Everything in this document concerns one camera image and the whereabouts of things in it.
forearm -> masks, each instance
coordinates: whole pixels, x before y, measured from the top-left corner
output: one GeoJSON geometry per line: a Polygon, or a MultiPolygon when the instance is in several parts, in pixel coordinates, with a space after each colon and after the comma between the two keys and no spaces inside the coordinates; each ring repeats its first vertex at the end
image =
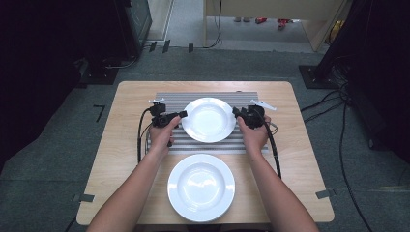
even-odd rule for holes
{"type": "Polygon", "coordinates": [[[262,154],[259,151],[251,151],[249,161],[274,230],[318,231],[305,206],[278,177],[262,154]]]}
{"type": "Polygon", "coordinates": [[[138,222],[161,160],[147,154],[100,208],[87,231],[132,231],[138,222]]]}

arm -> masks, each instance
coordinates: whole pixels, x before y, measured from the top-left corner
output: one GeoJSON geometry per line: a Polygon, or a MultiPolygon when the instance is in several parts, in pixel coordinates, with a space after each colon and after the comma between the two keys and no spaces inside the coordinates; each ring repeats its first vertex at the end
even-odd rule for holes
{"type": "Polygon", "coordinates": [[[87,231],[132,231],[144,208],[162,159],[168,154],[168,141],[180,117],[163,129],[150,128],[152,145],[128,179],[112,194],[94,216],[87,231]]]}
{"type": "Polygon", "coordinates": [[[308,210],[262,156],[261,149],[268,139],[265,127],[252,130],[241,117],[238,117],[238,124],[244,135],[250,168],[274,231],[318,231],[308,210]]]}

red object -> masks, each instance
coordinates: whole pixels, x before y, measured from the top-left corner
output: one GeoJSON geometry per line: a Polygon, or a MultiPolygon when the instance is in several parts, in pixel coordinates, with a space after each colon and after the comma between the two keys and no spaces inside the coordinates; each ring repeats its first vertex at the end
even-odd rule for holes
{"type": "Polygon", "coordinates": [[[286,26],[286,23],[288,23],[288,22],[292,22],[292,20],[291,20],[291,19],[282,19],[282,18],[279,18],[279,19],[278,19],[278,23],[279,23],[278,29],[279,29],[280,31],[283,30],[283,28],[286,26]]]}
{"type": "Polygon", "coordinates": [[[256,24],[260,24],[262,22],[266,22],[266,20],[268,20],[268,18],[266,18],[266,17],[257,17],[255,19],[255,22],[256,22],[256,24]]]}

hand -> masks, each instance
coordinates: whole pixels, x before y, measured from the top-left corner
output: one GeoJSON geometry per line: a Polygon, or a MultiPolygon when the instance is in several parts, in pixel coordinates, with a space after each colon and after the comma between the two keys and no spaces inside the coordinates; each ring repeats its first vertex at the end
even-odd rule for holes
{"type": "Polygon", "coordinates": [[[179,122],[181,121],[181,117],[177,116],[169,122],[168,125],[164,128],[150,128],[150,136],[151,136],[151,148],[150,152],[154,152],[163,158],[169,152],[169,148],[167,146],[168,142],[173,143],[174,138],[172,137],[172,130],[178,126],[179,122]]]}
{"type": "MultiPolygon", "coordinates": [[[[270,123],[271,118],[268,116],[264,116],[265,122],[270,123]]],[[[249,154],[254,154],[255,152],[259,153],[263,146],[265,146],[268,140],[268,131],[266,130],[265,126],[262,126],[257,129],[250,129],[246,124],[244,119],[239,116],[238,117],[238,125],[239,129],[241,130],[244,136],[244,144],[249,154]]]]}

metal grate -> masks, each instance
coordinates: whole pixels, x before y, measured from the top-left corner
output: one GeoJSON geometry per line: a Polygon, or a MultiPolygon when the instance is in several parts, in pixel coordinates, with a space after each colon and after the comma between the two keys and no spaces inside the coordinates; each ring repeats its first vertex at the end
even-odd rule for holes
{"type": "MultiPolygon", "coordinates": [[[[157,93],[156,99],[164,98],[166,112],[179,112],[185,107],[201,98],[216,98],[228,103],[231,107],[247,107],[251,100],[258,101],[256,92],[207,92],[207,93],[157,93]]],[[[203,143],[187,135],[180,124],[178,129],[173,132],[175,142],[169,149],[170,155],[193,155],[193,154],[243,154],[245,145],[242,140],[242,133],[238,125],[234,131],[225,139],[215,143],[203,143]]],[[[147,148],[149,149],[151,140],[148,139],[147,148]]],[[[268,146],[265,145],[262,153],[269,153],[268,146]]]]}

